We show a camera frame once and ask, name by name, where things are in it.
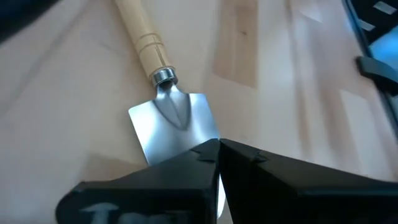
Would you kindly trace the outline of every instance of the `metal blade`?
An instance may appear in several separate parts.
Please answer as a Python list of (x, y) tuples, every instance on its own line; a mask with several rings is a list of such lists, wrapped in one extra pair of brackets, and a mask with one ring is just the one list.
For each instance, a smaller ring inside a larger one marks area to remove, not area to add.
[(158, 87), (156, 99), (129, 110), (151, 166), (220, 137), (206, 96), (182, 93), (171, 85), (170, 88)]

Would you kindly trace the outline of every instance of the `wood grain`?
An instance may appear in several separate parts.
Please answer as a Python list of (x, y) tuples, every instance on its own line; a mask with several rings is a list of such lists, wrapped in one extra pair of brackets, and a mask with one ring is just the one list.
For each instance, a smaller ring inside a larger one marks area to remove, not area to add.
[(214, 74), (242, 85), (257, 83), (257, 0), (222, 0)]
[[(146, 167), (127, 110), (155, 91), (113, 2), (84, 2), (64, 0), (0, 48), (0, 223), (54, 223), (82, 178)], [(397, 181), (397, 143), (376, 88), (356, 71), (361, 51), (341, 1), (144, 4), (179, 88), (206, 93), (222, 137)]]

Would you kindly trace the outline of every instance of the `metal ferrule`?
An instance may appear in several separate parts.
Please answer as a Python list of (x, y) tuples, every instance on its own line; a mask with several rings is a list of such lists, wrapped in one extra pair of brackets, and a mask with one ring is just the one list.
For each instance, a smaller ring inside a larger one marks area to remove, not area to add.
[(157, 87), (157, 85), (166, 81), (172, 81), (174, 84), (177, 84), (178, 78), (175, 75), (174, 69), (169, 67), (169, 68), (163, 68), (154, 73), (151, 78), (151, 81), (154, 87)]

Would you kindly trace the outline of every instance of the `wooden handle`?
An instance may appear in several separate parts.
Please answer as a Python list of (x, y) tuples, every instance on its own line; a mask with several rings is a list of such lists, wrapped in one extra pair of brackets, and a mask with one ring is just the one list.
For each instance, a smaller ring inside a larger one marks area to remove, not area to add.
[(141, 0), (115, 0), (149, 80), (163, 68), (174, 68)]

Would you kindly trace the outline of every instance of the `wooden table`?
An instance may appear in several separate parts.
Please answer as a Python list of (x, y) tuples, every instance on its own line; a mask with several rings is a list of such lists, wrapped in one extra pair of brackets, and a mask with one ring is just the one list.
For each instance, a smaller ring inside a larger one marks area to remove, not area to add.
[[(148, 0), (179, 87), (223, 138), (375, 179), (398, 148), (340, 0)], [(153, 98), (112, 0), (61, 1), (0, 46), (0, 222), (54, 223), (80, 180), (146, 167), (127, 110)]]

